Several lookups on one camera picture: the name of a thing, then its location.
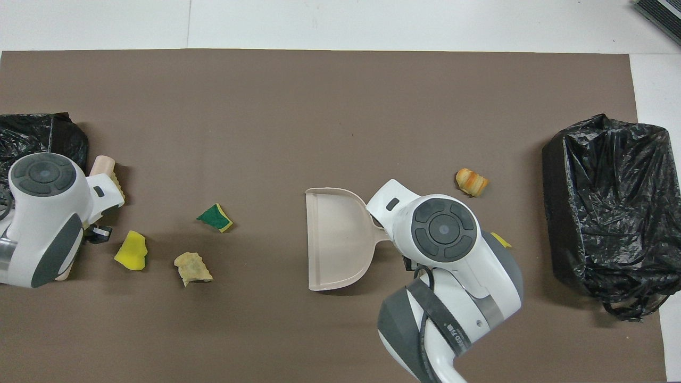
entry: yellow sponge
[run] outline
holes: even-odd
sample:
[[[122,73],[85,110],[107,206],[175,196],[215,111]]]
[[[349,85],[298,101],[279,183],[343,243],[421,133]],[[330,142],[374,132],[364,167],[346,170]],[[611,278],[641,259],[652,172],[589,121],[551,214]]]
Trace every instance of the yellow sponge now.
[[[142,270],[147,253],[144,240],[140,233],[130,230],[114,260],[130,270]]]
[[[497,233],[495,233],[495,232],[491,232],[490,234],[493,235],[493,236],[496,238],[496,240],[499,241],[499,243],[500,243],[503,247],[506,247],[507,249],[508,249],[509,247],[513,247],[513,246],[511,246],[510,243],[506,242],[503,238],[501,238],[501,235],[499,235],[499,234],[497,234]]]

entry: black garbage bag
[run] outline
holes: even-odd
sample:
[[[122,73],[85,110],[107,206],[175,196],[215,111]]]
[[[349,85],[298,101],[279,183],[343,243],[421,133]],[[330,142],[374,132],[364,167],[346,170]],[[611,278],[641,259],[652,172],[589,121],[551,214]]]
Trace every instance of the black garbage bag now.
[[[72,159],[83,171],[88,140],[66,112],[0,115],[0,191],[8,190],[10,166],[32,153],[50,152]]]
[[[555,277],[620,320],[681,290],[681,196],[669,133],[599,114],[542,150]]]

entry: gray button panel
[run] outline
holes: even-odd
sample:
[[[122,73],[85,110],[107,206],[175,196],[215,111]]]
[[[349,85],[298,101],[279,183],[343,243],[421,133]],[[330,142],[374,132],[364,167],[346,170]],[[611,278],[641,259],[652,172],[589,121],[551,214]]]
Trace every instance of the gray button panel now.
[[[466,256],[475,244],[475,218],[460,202],[431,198],[415,210],[411,222],[416,247],[437,262],[453,262]]]
[[[65,157],[37,153],[20,158],[12,168],[11,178],[20,191],[30,196],[50,197],[76,182],[76,169]]]

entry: brown surface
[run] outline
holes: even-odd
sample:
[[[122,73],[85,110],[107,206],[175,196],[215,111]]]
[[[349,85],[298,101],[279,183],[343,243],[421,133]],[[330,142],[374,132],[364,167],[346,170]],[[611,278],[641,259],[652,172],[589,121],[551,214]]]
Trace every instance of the brown surface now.
[[[307,290],[304,191],[389,178],[463,198],[513,244],[524,306],[456,361],[469,382],[664,380],[659,320],[616,322],[551,275],[540,149],[604,112],[636,121],[622,55],[156,50],[4,52],[0,112],[68,111],[129,196],[72,278],[0,286],[0,380],[414,382],[379,341],[411,278],[390,244],[343,290]],[[489,178],[482,197],[453,181]],[[219,202],[219,234],[195,218]],[[128,230],[147,267],[112,260]],[[173,259],[215,277],[184,288]]]

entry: dustpan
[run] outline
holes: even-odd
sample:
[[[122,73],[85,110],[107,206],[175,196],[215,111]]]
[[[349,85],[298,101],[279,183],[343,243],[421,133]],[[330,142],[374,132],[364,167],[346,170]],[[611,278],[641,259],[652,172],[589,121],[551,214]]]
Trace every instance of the dustpan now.
[[[310,290],[353,284],[369,268],[376,244],[389,240],[385,230],[352,191],[317,187],[306,190],[305,198]]]

